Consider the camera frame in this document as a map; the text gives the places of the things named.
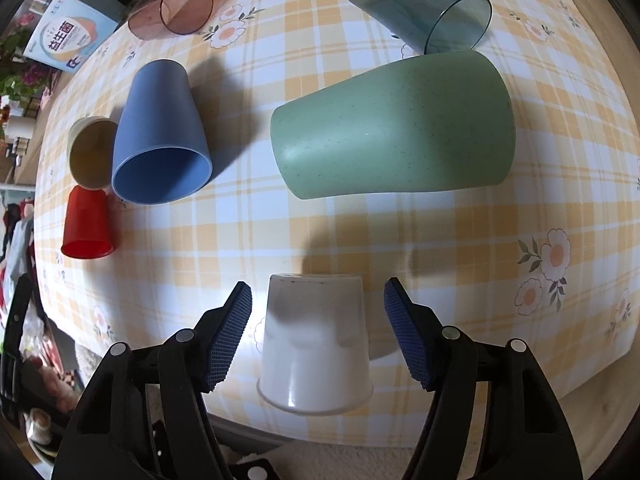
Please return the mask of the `white plastic cup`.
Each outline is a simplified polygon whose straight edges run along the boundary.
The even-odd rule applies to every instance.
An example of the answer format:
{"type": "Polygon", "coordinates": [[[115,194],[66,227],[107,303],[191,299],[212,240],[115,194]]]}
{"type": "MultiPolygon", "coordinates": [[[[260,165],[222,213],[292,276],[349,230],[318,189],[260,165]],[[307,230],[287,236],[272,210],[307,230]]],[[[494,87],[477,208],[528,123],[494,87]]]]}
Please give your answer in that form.
{"type": "Polygon", "coordinates": [[[370,398],[360,276],[273,274],[257,390],[301,415],[345,413],[370,398]]]}

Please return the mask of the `red plastic cup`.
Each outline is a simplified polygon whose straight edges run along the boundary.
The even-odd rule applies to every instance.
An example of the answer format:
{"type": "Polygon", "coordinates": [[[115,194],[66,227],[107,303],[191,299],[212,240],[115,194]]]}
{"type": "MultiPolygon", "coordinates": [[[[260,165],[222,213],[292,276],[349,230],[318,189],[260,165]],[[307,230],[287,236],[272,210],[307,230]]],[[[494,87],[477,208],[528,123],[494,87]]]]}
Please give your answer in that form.
{"type": "Polygon", "coordinates": [[[114,249],[106,193],[76,185],[68,196],[61,252],[68,258],[91,260],[114,249]]]}

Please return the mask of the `blue plastic cup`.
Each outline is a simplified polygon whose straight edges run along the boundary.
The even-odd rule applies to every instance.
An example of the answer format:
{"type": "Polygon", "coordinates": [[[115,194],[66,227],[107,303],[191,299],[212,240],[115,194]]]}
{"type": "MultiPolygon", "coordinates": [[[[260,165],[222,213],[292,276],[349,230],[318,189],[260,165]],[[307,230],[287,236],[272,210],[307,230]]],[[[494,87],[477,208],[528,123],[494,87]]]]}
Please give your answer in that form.
{"type": "Polygon", "coordinates": [[[213,169],[186,69],[173,60],[142,66],[116,130],[115,194],[137,205],[171,203],[198,192],[213,169]]]}

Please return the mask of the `beige plastic cup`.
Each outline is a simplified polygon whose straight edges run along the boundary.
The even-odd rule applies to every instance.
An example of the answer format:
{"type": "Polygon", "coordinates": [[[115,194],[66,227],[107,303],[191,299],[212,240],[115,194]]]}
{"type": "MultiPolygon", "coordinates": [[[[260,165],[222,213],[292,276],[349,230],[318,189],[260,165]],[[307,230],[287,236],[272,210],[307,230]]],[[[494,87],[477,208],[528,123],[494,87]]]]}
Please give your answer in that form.
{"type": "Polygon", "coordinates": [[[70,174],[87,190],[111,185],[116,122],[101,116],[78,119],[68,133],[67,162],[70,174]]]}

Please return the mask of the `green plastic cup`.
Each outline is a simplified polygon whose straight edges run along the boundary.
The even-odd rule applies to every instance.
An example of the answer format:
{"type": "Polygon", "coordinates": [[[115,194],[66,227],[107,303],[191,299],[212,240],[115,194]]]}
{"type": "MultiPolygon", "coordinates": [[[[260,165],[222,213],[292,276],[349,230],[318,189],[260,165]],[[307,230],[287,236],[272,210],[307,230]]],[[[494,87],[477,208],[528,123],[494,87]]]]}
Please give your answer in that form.
{"type": "Polygon", "coordinates": [[[270,138],[301,200],[496,185],[516,143],[506,84],[472,50],[405,58],[281,105],[270,138]]]}

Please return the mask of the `brown transparent cup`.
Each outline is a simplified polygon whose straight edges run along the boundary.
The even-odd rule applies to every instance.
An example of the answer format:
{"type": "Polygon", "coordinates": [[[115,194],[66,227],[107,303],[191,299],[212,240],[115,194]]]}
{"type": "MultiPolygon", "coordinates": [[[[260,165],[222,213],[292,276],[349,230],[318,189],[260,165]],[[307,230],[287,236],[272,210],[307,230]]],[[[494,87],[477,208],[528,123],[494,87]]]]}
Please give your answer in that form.
{"type": "Polygon", "coordinates": [[[189,36],[201,30],[213,13],[214,0],[144,0],[127,25],[140,40],[189,36]]]}

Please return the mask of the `dark teal transparent cup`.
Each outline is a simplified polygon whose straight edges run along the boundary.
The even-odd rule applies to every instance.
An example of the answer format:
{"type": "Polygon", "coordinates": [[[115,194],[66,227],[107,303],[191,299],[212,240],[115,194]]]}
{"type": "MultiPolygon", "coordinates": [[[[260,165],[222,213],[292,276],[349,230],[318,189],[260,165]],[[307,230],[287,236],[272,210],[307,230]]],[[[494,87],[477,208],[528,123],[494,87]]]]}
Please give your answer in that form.
{"type": "Polygon", "coordinates": [[[473,49],[492,17],[490,0],[348,0],[420,54],[473,49]]]}

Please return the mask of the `white bottle on cabinet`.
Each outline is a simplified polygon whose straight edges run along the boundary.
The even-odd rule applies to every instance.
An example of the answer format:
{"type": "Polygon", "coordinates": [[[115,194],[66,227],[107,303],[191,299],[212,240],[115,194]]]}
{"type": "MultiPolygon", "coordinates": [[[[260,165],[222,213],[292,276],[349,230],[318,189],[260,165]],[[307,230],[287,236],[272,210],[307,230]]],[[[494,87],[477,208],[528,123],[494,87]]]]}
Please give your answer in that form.
{"type": "Polygon", "coordinates": [[[4,134],[9,139],[30,140],[34,134],[36,123],[35,118],[12,115],[4,124],[4,134]]]}

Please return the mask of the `pink blossom flower arrangement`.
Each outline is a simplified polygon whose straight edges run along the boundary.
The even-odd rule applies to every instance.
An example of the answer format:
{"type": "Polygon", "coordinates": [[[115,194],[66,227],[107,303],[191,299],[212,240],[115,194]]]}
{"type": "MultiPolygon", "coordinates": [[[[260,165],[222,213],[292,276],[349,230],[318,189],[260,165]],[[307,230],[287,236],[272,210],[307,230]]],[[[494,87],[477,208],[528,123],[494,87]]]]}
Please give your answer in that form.
{"type": "Polygon", "coordinates": [[[1,37],[1,95],[10,101],[28,101],[50,89],[58,70],[28,58],[26,46],[39,15],[27,11],[1,37]]]}

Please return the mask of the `light blue probiotic box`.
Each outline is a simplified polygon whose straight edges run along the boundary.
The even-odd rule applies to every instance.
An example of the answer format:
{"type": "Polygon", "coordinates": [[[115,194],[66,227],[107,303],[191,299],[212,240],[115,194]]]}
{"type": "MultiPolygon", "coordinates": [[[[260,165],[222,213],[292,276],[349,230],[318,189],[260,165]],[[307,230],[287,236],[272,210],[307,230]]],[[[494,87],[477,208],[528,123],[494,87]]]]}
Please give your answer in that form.
{"type": "Polygon", "coordinates": [[[75,73],[115,31],[124,11],[116,0],[52,0],[26,44],[24,57],[75,73]]]}

